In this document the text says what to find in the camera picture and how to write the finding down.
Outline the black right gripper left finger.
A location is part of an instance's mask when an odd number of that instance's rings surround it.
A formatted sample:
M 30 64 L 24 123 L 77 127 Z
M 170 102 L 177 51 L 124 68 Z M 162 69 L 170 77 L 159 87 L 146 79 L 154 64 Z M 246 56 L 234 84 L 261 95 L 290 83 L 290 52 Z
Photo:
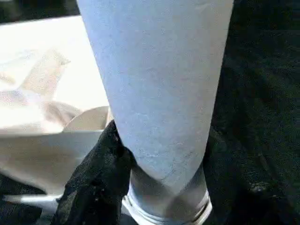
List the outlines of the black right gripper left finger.
M 65 185 L 53 225 L 118 225 L 134 159 L 112 120 Z

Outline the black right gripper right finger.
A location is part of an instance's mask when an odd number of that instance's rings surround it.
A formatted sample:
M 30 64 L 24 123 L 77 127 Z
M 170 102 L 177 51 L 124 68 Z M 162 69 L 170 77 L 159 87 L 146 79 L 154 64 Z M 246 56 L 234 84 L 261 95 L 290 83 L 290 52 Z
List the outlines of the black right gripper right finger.
M 205 224 L 300 223 L 300 214 L 288 202 L 262 157 L 236 139 L 211 129 L 202 164 L 212 204 Z

